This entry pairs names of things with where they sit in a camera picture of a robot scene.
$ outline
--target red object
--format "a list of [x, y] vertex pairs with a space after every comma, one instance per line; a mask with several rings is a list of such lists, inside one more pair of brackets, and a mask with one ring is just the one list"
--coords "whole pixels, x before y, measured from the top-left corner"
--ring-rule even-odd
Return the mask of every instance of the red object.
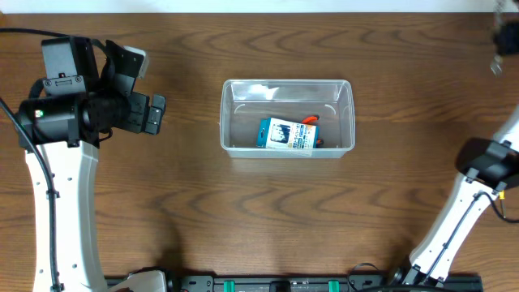
[[301, 123], [307, 125], [307, 124], [309, 124], [311, 122], [317, 121], [318, 119], [319, 119], [319, 116], [310, 116], [308, 118], [303, 119], [303, 121]]

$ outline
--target white wall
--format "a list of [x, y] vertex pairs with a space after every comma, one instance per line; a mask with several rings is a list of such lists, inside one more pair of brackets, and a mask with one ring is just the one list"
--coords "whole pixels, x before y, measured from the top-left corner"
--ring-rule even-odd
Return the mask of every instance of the white wall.
[[[515, 11], [507, 0], [506, 11]], [[3, 13], [492, 12], [495, 0], [0, 0]]]

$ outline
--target green connector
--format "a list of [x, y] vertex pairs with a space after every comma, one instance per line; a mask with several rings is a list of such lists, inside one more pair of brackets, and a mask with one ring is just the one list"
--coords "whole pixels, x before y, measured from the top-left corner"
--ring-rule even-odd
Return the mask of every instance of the green connector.
[[329, 281], [328, 288], [330, 292], [341, 292], [341, 288], [339, 287], [339, 281]]
[[234, 281], [224, 281], [224, 292], [234, 292]]

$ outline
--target wooden table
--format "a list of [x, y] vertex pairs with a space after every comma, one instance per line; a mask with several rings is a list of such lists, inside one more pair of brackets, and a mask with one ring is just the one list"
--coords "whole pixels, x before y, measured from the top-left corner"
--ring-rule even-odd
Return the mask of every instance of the wooden table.
[[[3, 25], [145, 49], [136, 91], [168, 109], [159, 136], [115, 131], [96, 182], [105, 274], [339, 274], [400, 263], [430, 228], [472, 136], [518, 102], [519, 62], [489, 69], [491, 15], [5, 15]], [[0, 36], [0, 95], [13, 109], [45, 76], [42, 37]], [[99, 54], [98, 63], [104, 60]], [[232, 160], [219, 141], [227, 79], [347, 79], [357, 143], [339, 160]], [[32, 288], [35, 227], [24, 151], [0, 114], [0, 290]], [[519, 217], [517, 191], [506, 200]], [[452, 271], [487, 291], [519, 286], [519, 227], [489, 209]]]

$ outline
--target product label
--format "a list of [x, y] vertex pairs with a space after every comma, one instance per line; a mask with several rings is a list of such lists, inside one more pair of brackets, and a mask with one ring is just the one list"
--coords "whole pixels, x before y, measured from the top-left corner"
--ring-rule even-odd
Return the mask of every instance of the product label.
[[314, 148], [317, 127], [297, 122], [270, 119], [267, 148]]

